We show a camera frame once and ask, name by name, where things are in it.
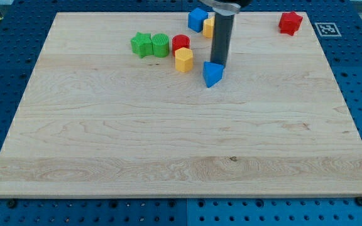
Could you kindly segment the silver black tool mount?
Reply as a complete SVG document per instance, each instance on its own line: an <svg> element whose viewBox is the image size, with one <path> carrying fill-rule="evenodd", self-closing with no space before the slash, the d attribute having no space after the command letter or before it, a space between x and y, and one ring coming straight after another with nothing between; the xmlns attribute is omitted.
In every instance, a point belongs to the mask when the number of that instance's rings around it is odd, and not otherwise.
<svg viewBox="0 0 362 226"><path fill-rule="evenodd" d="M240 13L243 8L252 3L252 0L199 0L199 2L223 16L232 16Z"/></svg>

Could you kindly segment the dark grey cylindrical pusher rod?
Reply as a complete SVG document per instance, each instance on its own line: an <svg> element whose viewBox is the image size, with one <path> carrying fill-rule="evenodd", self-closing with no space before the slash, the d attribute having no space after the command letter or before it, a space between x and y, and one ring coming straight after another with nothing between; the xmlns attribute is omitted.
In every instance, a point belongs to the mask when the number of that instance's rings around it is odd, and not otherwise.
<svg viewBox="0 0 362 226"><path fill-rule="evenodd" d="M228 60L234 15L225 16L215 13L214 17L210 61L225 67Z"/></svg>

